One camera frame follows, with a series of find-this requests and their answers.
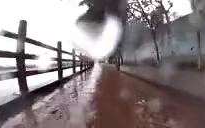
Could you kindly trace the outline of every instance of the wet path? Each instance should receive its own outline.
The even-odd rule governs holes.
[[[3,127],[205,128],[205,104],[96,65]]]

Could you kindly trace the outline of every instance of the lens flare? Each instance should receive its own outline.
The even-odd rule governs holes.
[[[81,49],[87,56],[99,60],[109,56],[117,46],[122,34],[121,20],[116,16],[107,15],[104,24],[75,24],[71,33],[74,47]]]

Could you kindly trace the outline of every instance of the concrete wall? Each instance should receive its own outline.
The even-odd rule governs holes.
[[[161,26],[157,32],[160,54],[162,57],[197,54],[196,32],[201,32],[202,54],[205,54],[205,11],[192,13],[171,23],[172,43],[167,40],[167,28]],[[150,30],[142,25],[131,23],[125,33],[123,56],[125,61],[141,61],[155,58],[154,44]]]

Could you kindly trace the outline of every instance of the sky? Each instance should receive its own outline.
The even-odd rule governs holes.
[[[19,20],[27,20],[27,37],[51,46],[62,41],[63,50],[71,51],[70,31],[87,7],[78,7],[79,0],[0,0],[0,31],[2,29],[17,33]],[[173,8],[178,15],[191,12],[188,0],[173,0]],[[0,36],[0,50],[16,50],[16,40]],[[45,49],[26,45],[26,53],[44,54]],[[55,52],[48,52],[55,57]],[[15,60],[0,59],[0,64],[14,65]]]

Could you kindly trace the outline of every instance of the railing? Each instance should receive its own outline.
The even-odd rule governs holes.
[[[0,58],[16,59],[17,70],[0,73],[0,76],[5,76],[3,77],[3,79],[2,77],[0,77],[0,80],[18,78],[18,84],[21,94],[27,94],[29,91],[26,80],[27,76],[58,71],[58,80],[61,81],[63,79],[64,69],[72,68],[73,73],[76,73],[76,67],[80,66],[80,71],[82,71],[84,67],[87,68],[92,65],[92,61],[89,58],[82,56],[82,54],[76,55],[74,49],[72,50],[72,53],[62,50],[62,43],[60,41],[58,41],[57,48],[55,48],[50,45],[26,37],[26,31],[27,22],[25,20],[21,20],[19,24],[18,34],[8,32],[5,30],[1,31],[0,33],[0,35],[4,37],[17,40],[16,52],[0,51]],[[57,65],[43,72],[37,69],[26,69],[25,59],[36,59],[38,56],[34,54],[26,54],[25,43],[29,43],[35,46],[39,46],[57,52],[57,58],[52,58],[52,61],[57,61]],[[62,54],[71,55],[72,59],[63,59]]]

